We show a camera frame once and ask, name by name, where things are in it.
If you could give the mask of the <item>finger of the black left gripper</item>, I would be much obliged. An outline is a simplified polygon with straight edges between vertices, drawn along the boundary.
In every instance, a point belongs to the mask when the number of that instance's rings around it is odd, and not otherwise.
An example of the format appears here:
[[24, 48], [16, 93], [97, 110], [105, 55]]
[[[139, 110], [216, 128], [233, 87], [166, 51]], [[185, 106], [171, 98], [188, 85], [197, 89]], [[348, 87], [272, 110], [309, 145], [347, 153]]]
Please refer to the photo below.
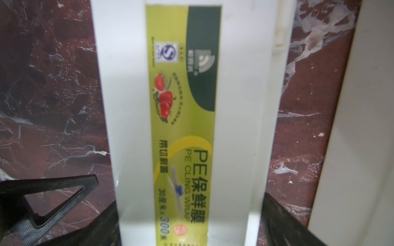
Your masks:
[[1, 239], [39, 242], [99, 185], [95, 175], [1, 181]]

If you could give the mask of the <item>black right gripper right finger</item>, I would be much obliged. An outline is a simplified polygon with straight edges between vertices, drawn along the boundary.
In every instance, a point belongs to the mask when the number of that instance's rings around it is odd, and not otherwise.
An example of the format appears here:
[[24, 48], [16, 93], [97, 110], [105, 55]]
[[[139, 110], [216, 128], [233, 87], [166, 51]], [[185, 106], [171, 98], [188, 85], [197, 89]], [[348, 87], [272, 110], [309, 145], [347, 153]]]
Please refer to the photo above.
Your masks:
[[270, 194], [265, 193], [261, 218], [269, 246], [325, 246]]

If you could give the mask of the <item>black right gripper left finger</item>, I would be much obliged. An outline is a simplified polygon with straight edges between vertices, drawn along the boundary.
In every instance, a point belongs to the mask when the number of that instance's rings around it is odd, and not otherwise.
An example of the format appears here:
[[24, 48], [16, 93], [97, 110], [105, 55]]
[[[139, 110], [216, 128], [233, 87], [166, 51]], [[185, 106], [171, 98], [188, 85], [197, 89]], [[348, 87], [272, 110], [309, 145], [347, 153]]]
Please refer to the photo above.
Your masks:
[[120, 246], [121, 235], [116, 202], [87, 227], [39, 244], [39, 246]]

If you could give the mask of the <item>white wrap dispenser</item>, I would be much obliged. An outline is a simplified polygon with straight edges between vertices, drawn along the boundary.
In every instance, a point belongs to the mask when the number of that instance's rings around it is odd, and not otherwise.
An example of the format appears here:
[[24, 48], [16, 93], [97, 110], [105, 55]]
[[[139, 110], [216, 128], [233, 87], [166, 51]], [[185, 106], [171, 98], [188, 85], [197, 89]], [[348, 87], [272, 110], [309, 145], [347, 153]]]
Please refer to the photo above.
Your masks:
[[394, 3], [363, 1], [309, 229], [329, 246], [394, 243]]

